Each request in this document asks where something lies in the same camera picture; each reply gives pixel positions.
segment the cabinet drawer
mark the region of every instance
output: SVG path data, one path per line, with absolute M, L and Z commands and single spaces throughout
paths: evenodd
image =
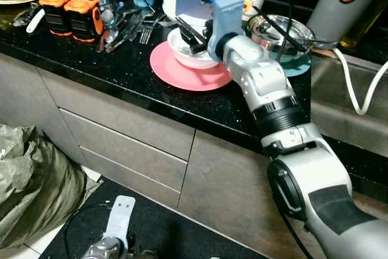
M 59 107 L 188 160 L 194 128 L 45 70 L 39 72 Z
M 60 111 L 80 146 L 181 190 L 186 161 L 64 109 Z
M 178 191 L 98 155 L 91 150 L 83 147 L 81 147 L 81 150 L 91 169 L 167 206 L 177 206 L 179 200 Z

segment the gray plastic bag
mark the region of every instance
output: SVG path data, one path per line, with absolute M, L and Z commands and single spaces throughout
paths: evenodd
M 84 201 L 86 176 L 35 127 L 0 124 L 0 249 L 60 226 Z

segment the fork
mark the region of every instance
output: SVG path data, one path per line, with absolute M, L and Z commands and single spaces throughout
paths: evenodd
M 151 34 L 152 34 L 152 31 L 155 29 L 156 25 L 158 24 L 158 22 L 160 20 L 162 20 L 166 15 L 165 14 L 162 14 L 160 17 L 158 17 L 152 25 L 147 25 L 147 26 L 144 26 L 142 32 L 141 32 L 141 35 L 140 35 L 140 40 L 139 40 L 139 43 L 140 44 L 143 44 L 143 45 L 146 45 L 148 44 L 148 41 L 150 40 L 150 37 L 151 37 Z

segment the sink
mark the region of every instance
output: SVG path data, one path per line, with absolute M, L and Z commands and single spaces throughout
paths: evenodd
M 357 100 L 362 106 L 378 64 L 346 56 Z M 312 56 L 311 118 L 324 135 L 388 157 L 388 74 L 380 79 L 369 110 L 359 116 L 347 92 L 341 63 Z

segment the white power cord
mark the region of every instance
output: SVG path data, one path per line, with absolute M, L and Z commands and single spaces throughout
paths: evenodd
M 349 67 L 348 67 L 347 62 L 345 60 L 345 57 L 341 53 L 341 51 L 338 50 L 337 48 L 334 48 L 333 52 L 334 52 L 334 54 L 336 54 L 338 59 L 341 61 L 342 67 L 344 68 L 347 91 L 349 92 L 350 99 L 352 100 L 354 110 L 359 115 L 365 115 L 365 113 L 368 111 L 368 108 L 369 108 L 370 102 L 372 100 L 373 93 L 375 92 L 376 86 L 378 84 L 378 81 L 380 81 L 384 72 L 388 69 L 388 61 L 382 66 L 382 68 L 380 68 L 380 70 L 377 72 L 375 77 L 373 77 L 373 80 L 370 83 L 370 86 L 369 86 L 368 91 L 367 91 L 366 96 L 365 96 L 363 108 L 360 109 L 356 95 L 355 95 L 354 90 L 353 90 L 352 80 L 350 79 L 350 74 L 349 74 Z

